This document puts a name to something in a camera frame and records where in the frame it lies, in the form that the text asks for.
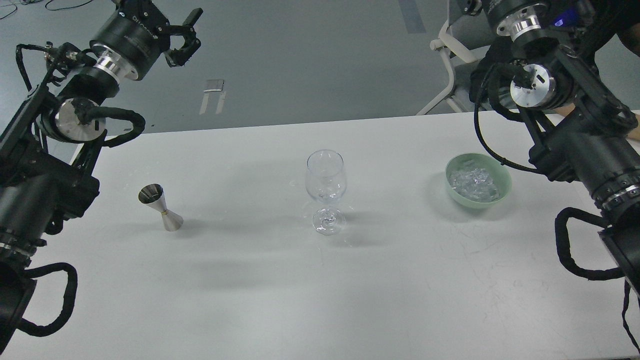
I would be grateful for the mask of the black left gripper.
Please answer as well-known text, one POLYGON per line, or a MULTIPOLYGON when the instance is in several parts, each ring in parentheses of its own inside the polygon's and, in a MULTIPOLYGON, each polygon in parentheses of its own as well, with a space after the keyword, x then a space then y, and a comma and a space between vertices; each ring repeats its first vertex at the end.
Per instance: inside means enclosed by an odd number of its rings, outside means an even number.
POLYGON ((202 43, 195 34, 195 24, 204 10, 193 9, 180 25, 170 27, 170 35, 183 37, 180 48, 169 48, 170 39, 158 28, 169 25, 169 19, 151 0, 116 0, 116 10, 90 41, 96 55, 110 50, 126 59, 133 68, 129 77, 140 81, 163 53, 170 68, 185 66, 202 43))

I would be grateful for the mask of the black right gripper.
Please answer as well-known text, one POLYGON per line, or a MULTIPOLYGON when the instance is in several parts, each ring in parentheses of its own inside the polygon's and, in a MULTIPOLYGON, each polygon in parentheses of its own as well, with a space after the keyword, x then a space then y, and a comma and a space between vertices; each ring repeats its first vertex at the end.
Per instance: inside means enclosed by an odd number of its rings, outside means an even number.
POLYGON ((544 0, 464 0, 462 11, 475 16, 484 12, 494 32, 526 32, 540 29, 540 20, 548 12, 544 0))

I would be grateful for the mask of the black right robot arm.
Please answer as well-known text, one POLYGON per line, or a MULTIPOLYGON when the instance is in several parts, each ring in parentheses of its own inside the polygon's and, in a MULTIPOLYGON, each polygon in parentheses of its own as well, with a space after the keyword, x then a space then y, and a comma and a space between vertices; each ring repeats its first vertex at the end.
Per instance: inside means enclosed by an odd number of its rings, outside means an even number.
POLYGON ((637 0, 480 0, 495 34, 471 76, 475 133, 501 165, 542 174, 551 182, 578 181, 600 215, 567 207, 555 218, 560 264, 590 281, 624 278, 621 316, 639 292, 639 154, 627 138, 639 129, 633 113, 603 84, 595 53, 615 35, 639 53, 637 0), (491 150, 479 122, 480 106, 523 123, 533 146, 530 166, 491 150), (570 251, 569 219, 601 228, 599 237, 617 266, 585 269, 570 251))

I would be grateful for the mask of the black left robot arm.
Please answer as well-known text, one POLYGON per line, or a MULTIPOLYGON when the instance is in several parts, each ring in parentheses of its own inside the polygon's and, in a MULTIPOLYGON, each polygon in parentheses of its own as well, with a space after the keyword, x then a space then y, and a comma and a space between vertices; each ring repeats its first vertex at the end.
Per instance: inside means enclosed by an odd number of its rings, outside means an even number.
POLYGON ((132 141, 146 119, 108 107, 125 79, 140 81, 160 55, 184 66, 201 47, 193 9, 172 24, 151 0, 116 0, 115 12, 88 48, 18 44, 15 60, 28 94, 1 134, 1 349, 16 331, 48 337, 73 314, 78 272, 66 262, 32 268, 46 246, 43 235, 62 232, 99 194, 93 170, 103 148, 132 141), (64 272, 67 283, 59 315, 48 325, 25 319, 37 278, 64 272))

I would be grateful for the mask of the person forearm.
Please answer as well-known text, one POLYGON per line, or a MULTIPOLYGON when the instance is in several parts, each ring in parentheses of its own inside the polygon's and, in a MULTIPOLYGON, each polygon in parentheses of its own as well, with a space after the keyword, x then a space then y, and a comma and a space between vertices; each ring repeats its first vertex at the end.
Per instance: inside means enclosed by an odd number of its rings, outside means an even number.
MULTIPOLYGON (((574 104, 569 104, 569 105, 563 105, 562 107, 558 107, 558 108, 554 109, 553 112, 558 114, 559 116, 566 117, 574 109, 575 109, 575 105, 574 104)), ((636 142, 640 141, 640 127, 637 126, 633 130, 631 130, 627 134, 627 139, 629 139, 631 141, 636 141, 636 142)))

